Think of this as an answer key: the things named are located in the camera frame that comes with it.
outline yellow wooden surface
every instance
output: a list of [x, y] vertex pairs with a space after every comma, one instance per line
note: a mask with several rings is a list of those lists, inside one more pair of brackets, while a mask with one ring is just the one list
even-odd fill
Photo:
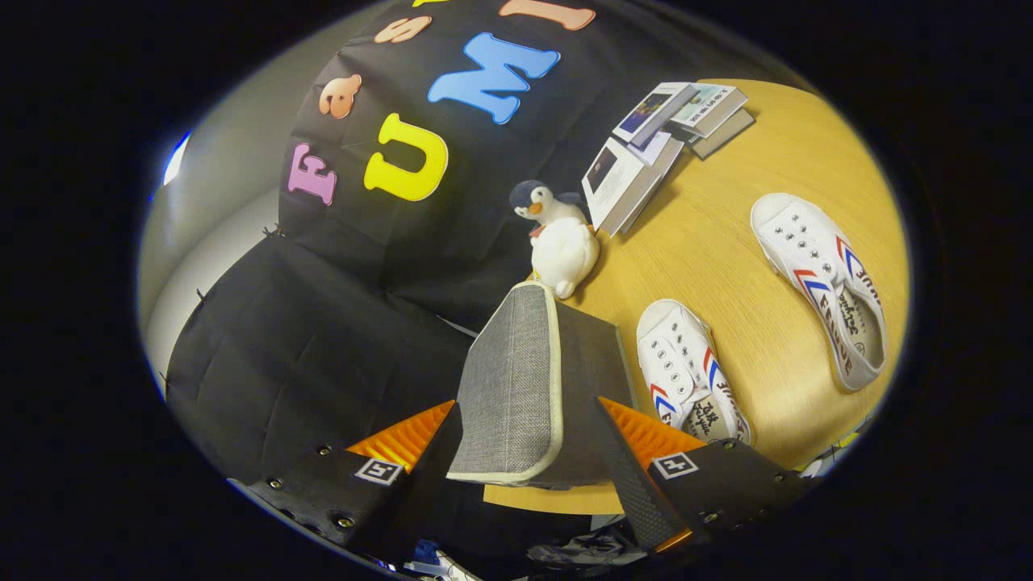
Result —
[[[904, 226], [874, 159], [823, 99], [759, 81], [707, 82], [741, 88], [756, 123], [706, 161], [683, 152], [627, 235], [598, 235], [599, 261], [564, 303], [620, 328], [639, 405], [655, 417], [638, 368], [635, 327], [653, 301], [681, 301], [713, 329], [717, 358], [753, 426], [755, 449], [794, 468], [855, 428], [893, 379], [911, 294]], [[824, 328], [804, 297], [772, 271], [750, 230], [753, 203], [776, 191], [824, 210], [879, 292], [886, 365], [859, 392], [835, 384]], [[599, 496], [603, 487], [613, 494], [608, 500]], [[484, 500], [558, 513], [620, 512], [612, 510], [612, 484], [591, 488], [488, 486]]]

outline gray fabric panel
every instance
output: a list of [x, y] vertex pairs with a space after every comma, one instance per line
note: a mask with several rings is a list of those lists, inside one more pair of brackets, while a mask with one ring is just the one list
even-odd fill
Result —
[[532, 486], [563, 489], [609, 478], [590, 422], [595, 421], [595, 398], [602, 396], [631, 404], [615, 327], [562, 303], [556, 304], [563, 363], [563, 448], [556, 461]]
[[546, 297], [523, 286], [506, 297], [470, 349], [457, 401], [463, 439], [456, 472], [521, 472], [549, 450]]

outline book stack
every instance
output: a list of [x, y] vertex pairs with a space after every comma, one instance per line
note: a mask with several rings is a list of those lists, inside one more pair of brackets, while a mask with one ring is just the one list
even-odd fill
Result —
[[592, 225], [627, 233], [685, 146], [661, 126], [697, 93], [691, 83], [661, 83], [614, 128], [582, 187]]
[[693, 83], [698, 90], [663, 126], [677, 139], [685, 142], [699, 159], [730, 142], [753, 124], [743, 105], [747, 96], [735, 87]]

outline stuffed penguin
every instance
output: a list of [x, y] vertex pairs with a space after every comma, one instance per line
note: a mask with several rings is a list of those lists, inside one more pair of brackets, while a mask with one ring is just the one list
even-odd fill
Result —
[[580, 203], [576, 192], [554, 196], [537, 180], [521, 182], [509, 192], [516, 215], [541, 224], [531, 232], [531, 267], [559, 299], [573, 295], [599, 257], [599, 241]]
[[581, 208], [580, 193], [568, 191], [554, 196], [552, 190], [538, 180], [516, 184], [509, 192], [509, 205], [518, 216], [535, 220], [542, 227], [560, 218], [577, 218], [582, 223], [588, 223]]

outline white sneaker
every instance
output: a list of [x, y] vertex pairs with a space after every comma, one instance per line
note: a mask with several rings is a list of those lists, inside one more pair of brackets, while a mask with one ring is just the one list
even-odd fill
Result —
[[703, 441], [753, 444], [714, 355], [710, 327], [678, 301], [646, 308], [635, 332], [638, 366], [660, 420]]
[[840, 384], [859, 390], [885, 363], [886, 324], [872, 277], [850, 241], [820, 208], [788, 193], [761, 196], [750, 211], [753, 234], [824, 323]]

